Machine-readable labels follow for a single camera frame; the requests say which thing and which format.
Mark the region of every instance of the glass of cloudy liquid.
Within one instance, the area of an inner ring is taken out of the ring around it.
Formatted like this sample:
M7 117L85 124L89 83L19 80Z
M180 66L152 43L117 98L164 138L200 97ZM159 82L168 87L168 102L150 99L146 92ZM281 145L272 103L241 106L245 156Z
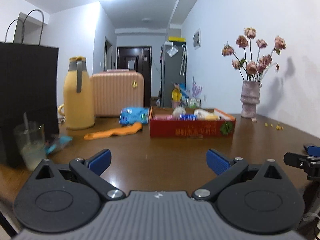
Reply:
M14 129L20 154L28 170L34 171L38 164L46 159L44 149L44 126L36 122L28 122L29 129L24 124Z

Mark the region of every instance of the gold latch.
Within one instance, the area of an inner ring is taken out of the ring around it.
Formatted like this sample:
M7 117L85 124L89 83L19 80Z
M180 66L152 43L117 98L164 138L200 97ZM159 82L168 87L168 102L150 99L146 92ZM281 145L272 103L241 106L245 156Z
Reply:
M138 86L138 83L137 83L136 81L133 81L133 82L132 82L132 87L133 87L133 88L136 88L137 86Z

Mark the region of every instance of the refrigerator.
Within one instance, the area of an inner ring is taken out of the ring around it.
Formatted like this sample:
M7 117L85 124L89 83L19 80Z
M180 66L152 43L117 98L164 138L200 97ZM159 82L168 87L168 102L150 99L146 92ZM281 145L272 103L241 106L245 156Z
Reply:
M161 96L160 102L162 107L172 107L172 90L173 84L186 84L186 71L180 75L183 48L182 45L178 46L179 51L173 57L167 53L168 49L172 46L162 46L161 49Z

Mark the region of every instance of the ribbed suitcase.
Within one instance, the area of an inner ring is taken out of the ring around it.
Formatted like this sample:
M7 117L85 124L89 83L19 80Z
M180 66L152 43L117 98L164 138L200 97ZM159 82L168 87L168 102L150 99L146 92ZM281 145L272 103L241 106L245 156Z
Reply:
M125 107L144 107L144 78L135 71L110 70L91 76L96 116L120 116Z

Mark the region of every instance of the open box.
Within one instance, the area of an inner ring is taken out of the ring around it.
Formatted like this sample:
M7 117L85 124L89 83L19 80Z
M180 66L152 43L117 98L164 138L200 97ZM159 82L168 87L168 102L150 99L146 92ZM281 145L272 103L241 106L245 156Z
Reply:
M150 137L221 137L232 136L235 130L236 119L218 109L205 109L215 113L223 119L218 121L177 121L154 120L157 114L170 115L173 108L151 108L150 110ZM194 109L186 109L186 114L193 114Z

